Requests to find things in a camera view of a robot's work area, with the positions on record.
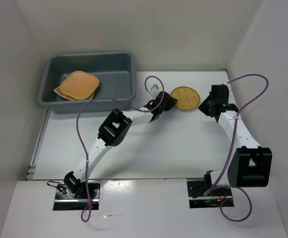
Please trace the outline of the round yellow-green woven tray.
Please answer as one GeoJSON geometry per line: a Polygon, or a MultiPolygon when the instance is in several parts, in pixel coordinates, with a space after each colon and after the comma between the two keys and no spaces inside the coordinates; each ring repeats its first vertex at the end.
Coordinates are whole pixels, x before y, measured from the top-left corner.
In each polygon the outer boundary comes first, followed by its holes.
{"type": "Polygon", "coordinates": [[[187,86],[180,86],[172,90],[171,96],[177,99],[175,106],[182,111],[192,111],[201,102],[198,92],[187,86]]]}

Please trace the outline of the round orange woven tray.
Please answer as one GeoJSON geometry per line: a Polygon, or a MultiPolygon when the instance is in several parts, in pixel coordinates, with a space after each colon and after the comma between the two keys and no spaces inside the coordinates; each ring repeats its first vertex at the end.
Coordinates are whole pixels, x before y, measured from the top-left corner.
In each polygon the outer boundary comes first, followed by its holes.
{"type": "MultiPolygon", "coordinates": [[[[64,99],[70,100],[70,101],[76,100],[75,98],[69,97],[69,96],[67,96],[65,94],[62,94],[61,97],[64,98],[64,99]]],[[[89,98],[86,98],[86,99],[83,99],[83,100],[90,100],[90,99],[93,99],[93,97],[94,97],[94,94],[92,94],[89,98]]]]}

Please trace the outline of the rounded tan woven tray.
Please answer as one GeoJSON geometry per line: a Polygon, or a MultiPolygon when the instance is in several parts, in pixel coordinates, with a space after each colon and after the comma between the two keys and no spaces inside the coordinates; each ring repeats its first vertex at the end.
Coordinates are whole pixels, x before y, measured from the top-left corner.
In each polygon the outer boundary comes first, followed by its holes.
{"type": "Polygon", "coordinates": [[[89,98],[99,87],[99,79],[84,71],[71,73],[59,86],[62,94],[83,100],[89,98]]]}

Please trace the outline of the triangular orange woven tray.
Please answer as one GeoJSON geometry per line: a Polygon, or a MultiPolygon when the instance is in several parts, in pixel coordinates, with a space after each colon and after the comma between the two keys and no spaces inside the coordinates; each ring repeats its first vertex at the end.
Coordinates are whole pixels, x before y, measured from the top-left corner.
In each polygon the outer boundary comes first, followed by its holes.
{"type": "Polygon", "coordinates": [[[59,87],[55,88],[55,89],[54,89],[54,92],[55,92],[56,94],[58,94],[59,96],[62,96],[62,92],[61,92],[61,90],[60,90],[59,87]]]}

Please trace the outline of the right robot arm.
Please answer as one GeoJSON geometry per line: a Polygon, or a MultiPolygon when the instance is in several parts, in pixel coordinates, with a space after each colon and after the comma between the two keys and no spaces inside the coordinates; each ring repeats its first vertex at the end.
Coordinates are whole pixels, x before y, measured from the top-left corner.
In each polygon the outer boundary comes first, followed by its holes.
{"type": "Polygon", "coordinates": [[[203,182],[204,195],[220,187],[266,187],[269,183],[272,151],[262,147],[245,126],[240,109],[229,103],[226,85],[213,85],[198,109],[212,117],[230,139],[228,157],[221,171],[208,171],[203,182]]]}

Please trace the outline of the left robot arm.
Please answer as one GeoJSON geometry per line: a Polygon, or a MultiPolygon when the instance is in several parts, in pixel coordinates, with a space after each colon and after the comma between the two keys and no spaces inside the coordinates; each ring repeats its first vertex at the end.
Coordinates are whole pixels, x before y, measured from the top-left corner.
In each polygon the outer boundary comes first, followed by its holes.
{"type": "Polygon", "coordinates": [[[87,180],[91,172],[106,153],[122,143],[131,126],[155,121],[163,112],[172,109],[176,103],[176,98],[162,91],[156,95],[155,99],[150,100],[139,109],[134,108],[131,111],[113,109],[100,125],[97,138],[90,151],[86,150],[82,137],[78,132],[78,138],[84,149],[85,157],[76,169],[65,175],[63,182],[66,186],[66,192],[76,199],[87,198],[87,180]]]}

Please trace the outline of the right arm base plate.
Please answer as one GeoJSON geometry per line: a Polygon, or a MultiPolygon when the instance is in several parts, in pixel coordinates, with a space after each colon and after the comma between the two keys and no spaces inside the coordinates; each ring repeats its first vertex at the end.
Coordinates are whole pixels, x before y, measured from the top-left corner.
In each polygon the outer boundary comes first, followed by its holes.
{"type": "Polygon", "coordinates": [[[219,208],[223,203],[223,207],[234,207],[232,192],[230,188],[220,188],[213,190],[207,196],[204,195],[206,186],[201,179],[188,179],[187,191],[189,208],[219,208]]]}

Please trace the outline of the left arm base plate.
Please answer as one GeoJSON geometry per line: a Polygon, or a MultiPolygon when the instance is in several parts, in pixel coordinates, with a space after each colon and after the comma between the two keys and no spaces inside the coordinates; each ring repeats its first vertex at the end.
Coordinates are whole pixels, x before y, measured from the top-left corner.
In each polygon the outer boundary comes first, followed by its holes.
{"type": "MultiPolygon", "coordinates": [[[[47,181],[47,185],[56,189],[53,211],[72,211],[83,210],[87,206],[86,188],[78,191],[76,194],[71,193],[63,181],[47,181]]],[[[100,181],[88,181],[89,192],[92,203],[92,210],[99,210],[100,198],[100,181]]]]}

